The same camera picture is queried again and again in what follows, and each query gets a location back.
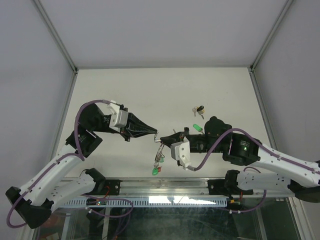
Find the silver keyring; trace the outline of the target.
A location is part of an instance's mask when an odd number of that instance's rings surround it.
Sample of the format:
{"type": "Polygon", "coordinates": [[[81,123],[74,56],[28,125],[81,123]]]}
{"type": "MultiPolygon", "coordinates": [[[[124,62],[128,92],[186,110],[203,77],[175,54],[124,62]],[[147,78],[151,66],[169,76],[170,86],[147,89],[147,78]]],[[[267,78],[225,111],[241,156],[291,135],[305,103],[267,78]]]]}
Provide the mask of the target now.
{"type": "Polygon", "coordinates": [[[163,149],[164,149],[165,145],[161,142],[160,139],[157,139],[157,135],[158,135],[157,133],[154,135],[154,140],[153,140],[155,143],[160,144],[159,148],[155,154],[155,158],[154,158],[153,166],[155,168],[158,168],[160,166],[160,162],[159,162],[160,157],[164,156],[164,158],[165,158],[165,155],[163,154],[163,149]]]}

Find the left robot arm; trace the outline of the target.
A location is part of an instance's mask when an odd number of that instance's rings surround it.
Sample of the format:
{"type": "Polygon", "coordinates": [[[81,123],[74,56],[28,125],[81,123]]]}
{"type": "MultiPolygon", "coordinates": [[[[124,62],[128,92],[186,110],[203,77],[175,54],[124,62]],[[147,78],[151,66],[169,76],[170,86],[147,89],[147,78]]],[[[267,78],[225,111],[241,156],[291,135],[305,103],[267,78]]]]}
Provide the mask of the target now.
{"type": "Polygon", "coordinates": [[[119,134],[126,142],[132,138],[156,135],[157,129],[145,124],[122,104],[104,99],[84,103],[74,120],[74,130],[60,152],[30,181],[21,187],[10,187],[5,195],[11,203],[6,218],[12,229],[19,228],[10,221],[13,212],[24,220],[22,226],[36,229],[64,203],[84,194],[100,194],[106,178],[95,168],[85,170],[75,180],[58,183],[78,164],[83,163],[102,143],[97,133],[119,134]]]}

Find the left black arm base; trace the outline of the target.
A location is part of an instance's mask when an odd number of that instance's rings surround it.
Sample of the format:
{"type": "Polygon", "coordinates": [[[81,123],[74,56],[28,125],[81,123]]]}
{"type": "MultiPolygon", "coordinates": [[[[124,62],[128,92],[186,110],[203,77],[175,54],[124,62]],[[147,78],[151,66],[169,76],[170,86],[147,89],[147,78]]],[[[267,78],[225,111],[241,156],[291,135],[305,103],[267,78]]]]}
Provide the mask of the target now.
{"type": "Polygon", "coordinates": [[[91,196],[118,196],[120,194],[122,181],[120,179],[105,179],[96,183],[93,190],[86,192],[85,195],[91,196]]]}

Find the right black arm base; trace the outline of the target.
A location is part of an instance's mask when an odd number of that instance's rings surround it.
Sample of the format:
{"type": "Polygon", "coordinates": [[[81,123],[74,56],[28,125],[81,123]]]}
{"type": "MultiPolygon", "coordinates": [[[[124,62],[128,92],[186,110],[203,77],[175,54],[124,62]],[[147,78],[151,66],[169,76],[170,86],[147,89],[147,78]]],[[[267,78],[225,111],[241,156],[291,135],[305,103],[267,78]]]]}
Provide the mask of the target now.
{"type": "Polygon", "coordinates": [[[242,190],[238,187],[236,183],[225,183],[224,179],[209,179],[207,181],[208,193],[211,196],[223,195],[223,196],[233,196],[233,195],[253,195],[254,191],[252,189],[242,190]]]}

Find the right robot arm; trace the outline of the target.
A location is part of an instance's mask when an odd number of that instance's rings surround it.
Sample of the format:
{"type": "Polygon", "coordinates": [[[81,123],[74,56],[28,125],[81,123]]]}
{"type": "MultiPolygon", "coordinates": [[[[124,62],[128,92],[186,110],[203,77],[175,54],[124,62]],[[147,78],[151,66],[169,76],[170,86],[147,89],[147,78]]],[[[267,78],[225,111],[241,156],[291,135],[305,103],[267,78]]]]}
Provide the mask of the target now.
{"type": "Polygon", "coordinates": [[[301,160],[279,152],[239,128],[233,128],[216,116],[204,125],[204,132],[183,131],[160,138],[170,148],[171,157],[185,170],[201,170],[211,154],[248,169],[261,168],[266,173],[231,169],[224,179],[208,183],[211,195],[252,195],[255,190],[293,193],[302,201],[320,201],[320,163],[301,160]]]}

